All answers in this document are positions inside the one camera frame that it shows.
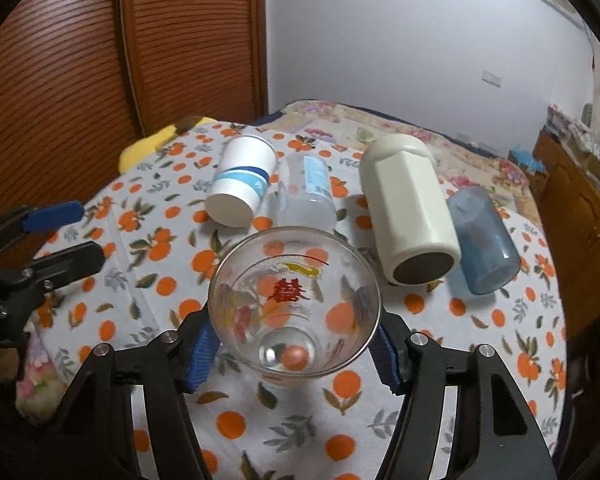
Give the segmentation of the wooden sideboard cabinet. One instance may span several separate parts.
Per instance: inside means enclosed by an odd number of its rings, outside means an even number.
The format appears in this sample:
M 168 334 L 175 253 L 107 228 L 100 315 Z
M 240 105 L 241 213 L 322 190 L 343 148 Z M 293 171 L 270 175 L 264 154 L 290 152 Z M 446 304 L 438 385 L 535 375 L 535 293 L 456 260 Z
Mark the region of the wooden sideboard cabinet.
M 546 169 L 532 192 L 557 272 L 566 335 L 574 339 L 600 317 L 600 191 L 546 130 L 533 157 Z

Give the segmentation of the orange fruit print cloth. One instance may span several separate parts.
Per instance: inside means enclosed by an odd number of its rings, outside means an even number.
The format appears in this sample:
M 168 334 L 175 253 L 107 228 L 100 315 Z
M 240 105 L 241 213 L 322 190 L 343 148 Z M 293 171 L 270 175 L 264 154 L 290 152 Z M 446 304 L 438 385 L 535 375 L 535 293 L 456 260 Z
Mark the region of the orange fruit print cloth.
M 50 298 L 35 320 L 35 368 L 70 382 L 91 348 L 146 344 L 206 301 L 220 260 L 244 237 L 219 226 L 204 199 L 225 144 L 226 122 L 198 127 L 101 190 L 84 219 L 46 244 L 104 248 L 99 274 Z M 510 210 L 501 217 L 521 258 L 516 278 L 471 295 L 460 274 L 419 287 L 382 285 L 387 308 L 444 346 L 492 344 L 521 388 L 549 448 L 566 388 L 565 321 L 544 234 Z M 186 400 L 202 454 L 217 479 L 370 479 L 386 452 L 400 401 L 361 356 L 341 372 L 277 388 L 225 349 Z

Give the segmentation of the cream faceted tumbler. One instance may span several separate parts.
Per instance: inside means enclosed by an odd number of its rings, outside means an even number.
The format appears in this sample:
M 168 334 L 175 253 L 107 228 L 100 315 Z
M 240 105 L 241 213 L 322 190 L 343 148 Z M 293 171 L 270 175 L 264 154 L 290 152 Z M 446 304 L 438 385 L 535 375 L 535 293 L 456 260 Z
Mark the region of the cream faceted tumbler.
M 426 144 L 387 134 L 366 148 L 358 174 L 382 272 L 395 285 L 429 284 L 460 262 L 460 242 Z

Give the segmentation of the floral bed quilt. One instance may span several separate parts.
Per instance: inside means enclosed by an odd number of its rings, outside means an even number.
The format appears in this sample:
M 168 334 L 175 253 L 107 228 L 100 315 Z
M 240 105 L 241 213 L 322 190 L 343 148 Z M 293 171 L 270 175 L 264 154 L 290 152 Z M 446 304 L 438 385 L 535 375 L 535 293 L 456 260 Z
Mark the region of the floral bed quilt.
M 294 101 L 271 115 L 257 119 L 254 124 L 298 134 L 302 138 L 344 145 L 360 152 L 388 134 L 414 136 L 425 143 L 434 155 L 440 177 L 457 188 L 480 185 L 498 206 L 515 211 L 537 228 L 542 226 L 526 175 L 510 160 L 480 146 L 460 142 L 374 110 L 328 101 Z

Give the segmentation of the white wall switch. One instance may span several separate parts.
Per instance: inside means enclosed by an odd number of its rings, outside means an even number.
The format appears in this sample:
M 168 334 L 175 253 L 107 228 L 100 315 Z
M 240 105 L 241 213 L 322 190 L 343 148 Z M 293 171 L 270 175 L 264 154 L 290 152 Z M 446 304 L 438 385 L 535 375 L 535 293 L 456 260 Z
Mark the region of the white wall switch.
M 502 86 L 502 78 L 500 76 L 496 76 L 494 73 L 491 73 L 488 70 L 485 70 L 482 73 L 481 79 L 486 84 L 490 84 L 496 88 L 501 88 Z

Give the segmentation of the clear printed glass cup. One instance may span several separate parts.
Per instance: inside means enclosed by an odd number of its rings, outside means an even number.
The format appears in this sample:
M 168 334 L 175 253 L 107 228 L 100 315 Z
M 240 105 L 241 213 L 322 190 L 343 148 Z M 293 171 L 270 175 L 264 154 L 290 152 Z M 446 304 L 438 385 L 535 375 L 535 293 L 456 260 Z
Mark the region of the clear printed glass cup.
M 335 374 L 362 356 L 380 320 L 370 264 L 342 238 L 303 226 L 248 236 L 216 267 L 211 324 L 222 347 L 275 387 Z

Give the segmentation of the clear plastic cup blue label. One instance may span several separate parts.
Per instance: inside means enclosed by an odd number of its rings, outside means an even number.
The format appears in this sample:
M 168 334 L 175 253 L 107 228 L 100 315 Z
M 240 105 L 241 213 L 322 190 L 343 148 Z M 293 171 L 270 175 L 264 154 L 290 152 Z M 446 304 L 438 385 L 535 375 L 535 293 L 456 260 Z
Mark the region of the clear plastic cup blue label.
M 329 170 L 317 156 L 296 153 L 280 166 L 276 224 L 332 232 L 337 215 Z

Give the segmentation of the brown louvered wardrobe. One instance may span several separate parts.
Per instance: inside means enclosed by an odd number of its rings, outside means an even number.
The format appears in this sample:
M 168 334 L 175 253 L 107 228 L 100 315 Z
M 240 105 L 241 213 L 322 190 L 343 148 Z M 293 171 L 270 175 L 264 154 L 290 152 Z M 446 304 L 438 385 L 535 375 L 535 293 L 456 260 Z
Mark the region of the brown louvered wardrobe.
M 0 0 L 0 214 L 86 200 L 172 122 L 267 106 L 264 0 Z

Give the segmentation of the white paper cup blue stripes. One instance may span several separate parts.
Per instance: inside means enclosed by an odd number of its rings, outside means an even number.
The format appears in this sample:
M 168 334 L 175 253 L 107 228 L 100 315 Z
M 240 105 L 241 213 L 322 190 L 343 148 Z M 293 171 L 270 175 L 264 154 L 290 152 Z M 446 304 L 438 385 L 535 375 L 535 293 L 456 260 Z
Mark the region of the white paper cup blue stripes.
M 204 201 L 208 215 L 222 226 L 248 228 L 277 164 L 276 151 L 260 136 L 242 134 L 229 140 Z

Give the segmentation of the yellow plush toy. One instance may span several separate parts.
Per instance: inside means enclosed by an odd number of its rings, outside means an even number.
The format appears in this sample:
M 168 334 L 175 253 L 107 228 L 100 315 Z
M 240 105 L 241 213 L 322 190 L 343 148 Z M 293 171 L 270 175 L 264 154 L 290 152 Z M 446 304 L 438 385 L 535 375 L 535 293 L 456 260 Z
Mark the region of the yellow plush toy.
M 179 122 L 168 125 L 151 136 L 146 136 L 146 138 L 128 146 L 122 151 L 119 157 L 119 174 L 125 174 L 143 159 L 173 141 L 177 136 L 189 132 L 190 129 L 196 126 L 208 124 L 208 122 L 213 122 L 213 119 L 206 116 L 185 117 Z

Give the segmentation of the blue translucent plastic cup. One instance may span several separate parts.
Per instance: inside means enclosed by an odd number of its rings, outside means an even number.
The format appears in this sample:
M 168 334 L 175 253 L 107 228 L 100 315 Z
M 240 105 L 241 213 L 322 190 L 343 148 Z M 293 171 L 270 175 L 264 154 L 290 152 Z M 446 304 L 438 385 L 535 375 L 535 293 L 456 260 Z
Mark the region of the blue translucent plastic cup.
M 520 255 L 486 190 L 481 186 L 462 188 L 448 199 L 448 207 L 469 291 L 487 295 L 516 278 Z

